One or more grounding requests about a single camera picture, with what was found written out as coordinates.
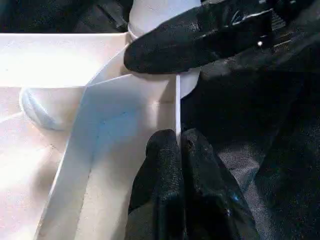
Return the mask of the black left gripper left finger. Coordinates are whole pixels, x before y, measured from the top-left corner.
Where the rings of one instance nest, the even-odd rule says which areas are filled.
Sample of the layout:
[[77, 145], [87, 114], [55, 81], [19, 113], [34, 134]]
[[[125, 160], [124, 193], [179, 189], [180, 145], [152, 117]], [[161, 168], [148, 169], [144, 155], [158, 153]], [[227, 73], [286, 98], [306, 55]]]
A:
[[131, 189], [127, 216], [129, 240], [182, 240], [185, 193], [180, 149], [171, 129], [155, 132]]

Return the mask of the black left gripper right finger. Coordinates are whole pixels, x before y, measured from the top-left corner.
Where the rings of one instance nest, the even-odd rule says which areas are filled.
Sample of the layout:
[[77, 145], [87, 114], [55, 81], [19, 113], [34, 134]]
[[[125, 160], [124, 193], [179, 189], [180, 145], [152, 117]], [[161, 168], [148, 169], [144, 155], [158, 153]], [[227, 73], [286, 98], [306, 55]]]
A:
[[181, 136], [186, 229], [191, 240], [256, 240], [253, 214], [231, 172], [196, 129]]

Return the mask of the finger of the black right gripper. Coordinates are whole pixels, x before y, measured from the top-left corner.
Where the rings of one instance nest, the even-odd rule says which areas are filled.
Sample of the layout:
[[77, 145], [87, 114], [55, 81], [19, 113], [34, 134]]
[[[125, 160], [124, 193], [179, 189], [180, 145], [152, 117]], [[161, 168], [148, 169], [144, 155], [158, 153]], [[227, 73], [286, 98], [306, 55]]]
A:
[[125, 50], [124, 65], [136, 73], [170, 74], [198, 68], [221, 58], [217, 32], [223, 4], [204, 4], [160, 24]]

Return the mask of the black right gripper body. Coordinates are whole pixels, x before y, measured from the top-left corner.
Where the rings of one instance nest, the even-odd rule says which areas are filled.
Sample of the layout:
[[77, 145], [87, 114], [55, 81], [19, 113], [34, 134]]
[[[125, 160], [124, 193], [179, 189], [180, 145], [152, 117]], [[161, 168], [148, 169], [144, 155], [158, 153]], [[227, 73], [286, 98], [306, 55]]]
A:
[[199, 64], [320, 66], [318, 0], [223, 0], [199, 9]]

